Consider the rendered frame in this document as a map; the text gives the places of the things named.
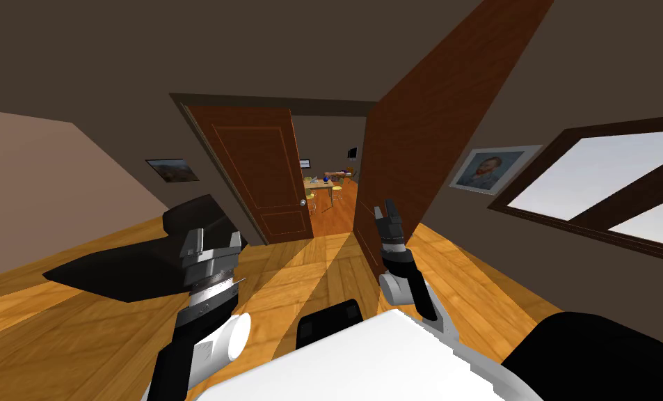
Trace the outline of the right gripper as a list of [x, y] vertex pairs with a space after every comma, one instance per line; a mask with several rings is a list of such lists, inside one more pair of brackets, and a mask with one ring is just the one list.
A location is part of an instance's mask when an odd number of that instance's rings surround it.
[[375, 226], [378, 229], [382, 245], [404, 246], [405, 236], [402, 229], [402, 220], [394, 201], [391, 198], [385, 199], [385, 208], [387, 216], [383, 217], [383, 212], [379, 206], [374, 207]]

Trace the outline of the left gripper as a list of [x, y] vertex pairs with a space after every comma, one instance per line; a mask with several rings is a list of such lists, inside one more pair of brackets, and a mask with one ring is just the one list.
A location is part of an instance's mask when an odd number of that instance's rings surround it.
[[193, 285], [222, 272], [233, 271], [243, 250], [241, 240], [241, 233], [236, 231], [230, 236], [229, 247], [203, 251], [204, 229], [190, 230], [180, 254], [185, 273], [184, 285]]

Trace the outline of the wooden dining table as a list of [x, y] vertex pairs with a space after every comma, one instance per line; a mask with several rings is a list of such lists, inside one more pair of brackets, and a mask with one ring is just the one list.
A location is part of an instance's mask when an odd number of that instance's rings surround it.
[[330, 180], [319, 180], [314, 178], [303, 178], [303, 184], [306, 192], [306, 201], [312, 201], [315, 195], [312, 193], [313, 190], [318, 189], [327, 189], [328, 196], [330, 199], [330, 204], [333, 205], [333, 191], [334, 185]]

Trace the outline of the brown panelled door leaf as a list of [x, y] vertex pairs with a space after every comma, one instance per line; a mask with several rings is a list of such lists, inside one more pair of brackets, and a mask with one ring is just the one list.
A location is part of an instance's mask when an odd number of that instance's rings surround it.
[[268, 243], [313, 236], [291, 111], [272, 107], [187, 108]]

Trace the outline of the plain brown door leaf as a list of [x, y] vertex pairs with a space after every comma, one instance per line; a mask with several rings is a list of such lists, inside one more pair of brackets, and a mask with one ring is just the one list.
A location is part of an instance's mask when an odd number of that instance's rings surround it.
[[353, 232], [373, 282], [374, 207], [392, 199], [413, 233], [553, 1], [481, 0], [369, 112]]

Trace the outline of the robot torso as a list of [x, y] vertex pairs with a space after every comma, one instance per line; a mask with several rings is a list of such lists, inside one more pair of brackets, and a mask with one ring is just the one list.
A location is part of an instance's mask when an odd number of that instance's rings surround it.
[[504, 366], [389, 310], [215, 384], [195, 401], [543, 401]]

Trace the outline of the brown framed window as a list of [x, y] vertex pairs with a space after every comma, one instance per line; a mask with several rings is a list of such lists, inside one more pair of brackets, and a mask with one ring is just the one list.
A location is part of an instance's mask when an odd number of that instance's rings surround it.
[[490, 209], [663, 259], [663, 117], [564, 130]]

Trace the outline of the dark landscape wall picture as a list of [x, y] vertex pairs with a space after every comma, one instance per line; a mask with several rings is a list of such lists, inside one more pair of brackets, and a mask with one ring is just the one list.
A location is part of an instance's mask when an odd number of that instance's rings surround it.
[[146, 162], [166, 183], [199, 180], [185, 159], [147, 159]]

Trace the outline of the portrait wall picture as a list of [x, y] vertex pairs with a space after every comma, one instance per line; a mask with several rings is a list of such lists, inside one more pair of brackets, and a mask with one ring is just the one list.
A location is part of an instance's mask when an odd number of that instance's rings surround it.
[[464, 159], [449, 186], [497, 195], [541, 148], [541, 145], [475, 148]]

